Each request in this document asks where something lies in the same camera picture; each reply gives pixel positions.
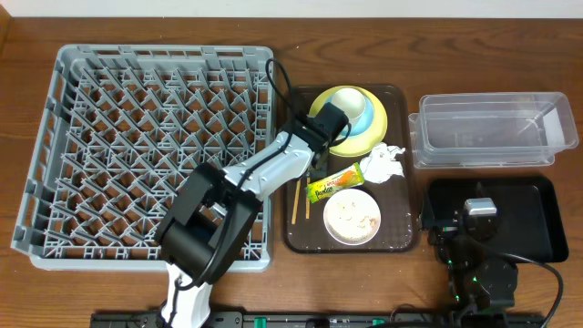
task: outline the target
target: wooden table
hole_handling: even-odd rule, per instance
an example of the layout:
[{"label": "wooden table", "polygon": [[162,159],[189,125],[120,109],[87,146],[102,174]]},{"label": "wooden table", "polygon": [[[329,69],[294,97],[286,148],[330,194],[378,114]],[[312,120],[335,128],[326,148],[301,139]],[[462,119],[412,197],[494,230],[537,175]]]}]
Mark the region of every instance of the wooden table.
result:
[{"label": "wooden table", "polygon": [[[140,311],[166,298],[166,274],[45,272],[9,248],[56,51],[80,43],[268,46],[294,85],[390,83],[403,90],[410,112],[427,94],[561,91],[583,131],[580,20],[13,19],[0,46],[0,326],[87,327],[95,311]],[[551,326],[573,327],[583,322],[581,163],[583,147],[560,153],[549,168],[417,171],[415,178],[421,187],[437,175],[549,177],[570,247],[569,259],[555,265],[566,289]],[[271,268],[225,275],[213,304],[378,313],[450,300],[445,266],[425,237],[402,254],[306,256],[281,241],[281,204],[273,219]],[[519,280],[515,310],[545,313],[557,291],[554,277],[520,265]]]}]

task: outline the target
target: gray plastic basket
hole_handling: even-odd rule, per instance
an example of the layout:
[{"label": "gray plastic basket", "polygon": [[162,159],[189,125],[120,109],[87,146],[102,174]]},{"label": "gray plastic basket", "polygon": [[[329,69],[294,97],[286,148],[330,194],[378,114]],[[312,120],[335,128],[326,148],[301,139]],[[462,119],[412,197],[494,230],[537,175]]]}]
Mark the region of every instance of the gray plastic basket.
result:
[{"label": "gray plastic basket", "polygon": [[[273,138],[270,57],[259,46],[61,48],[12,248],[47,270],[166,270],[154,232],[186,177]],[[231,272],[267,269],[270,225],[266,200]]]}]

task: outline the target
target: snack wrapper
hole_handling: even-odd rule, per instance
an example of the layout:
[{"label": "snack wrapper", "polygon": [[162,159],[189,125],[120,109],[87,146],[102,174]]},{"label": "snack wrapper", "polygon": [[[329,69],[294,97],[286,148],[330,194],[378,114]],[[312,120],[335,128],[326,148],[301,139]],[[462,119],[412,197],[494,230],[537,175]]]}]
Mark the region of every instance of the snack wrapper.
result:
[{"label": "snack wrapper", "polygon": [[363,173],[358,163],[332,174],[330,177],[310,183],[306,187],[306,195],[310,202],[314,203],[331,197],[340,190],[360,186],[364,183]]}]

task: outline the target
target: white wall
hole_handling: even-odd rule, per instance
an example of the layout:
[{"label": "white wall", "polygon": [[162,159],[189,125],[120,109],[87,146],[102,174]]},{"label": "white wall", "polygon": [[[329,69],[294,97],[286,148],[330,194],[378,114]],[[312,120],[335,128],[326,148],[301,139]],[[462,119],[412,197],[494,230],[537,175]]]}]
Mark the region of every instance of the white wall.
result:
[{"label": "white wall", "polygon": [[0,0],[12,16],[583,18],[583,0]]}]

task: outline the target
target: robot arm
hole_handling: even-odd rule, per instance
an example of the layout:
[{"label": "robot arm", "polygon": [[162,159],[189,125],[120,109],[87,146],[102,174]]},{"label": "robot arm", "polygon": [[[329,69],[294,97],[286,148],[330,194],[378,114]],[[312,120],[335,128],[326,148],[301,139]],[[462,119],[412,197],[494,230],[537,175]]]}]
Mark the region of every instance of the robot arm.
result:
[{"label": "robot arm", "polygon": [[[169,297],[162,310],[167,326],[197,328],[206,321],[211,286],[236,260],[262,202],[311,165],[319,167],[347,124],[348,118],[339,108],[326,104],[316,117],[297,118],[292,123],[289,144],[282,151],[289,137],[285,131],[242,163],[221,170],[203,163],[194,169],[155,235],[169,268]],[[247,169],[270,156],[240,183]],[[201,206],[223,219],[227,210],[232,211],[230,224],[222,222],[217,227],[199,211]]]}]

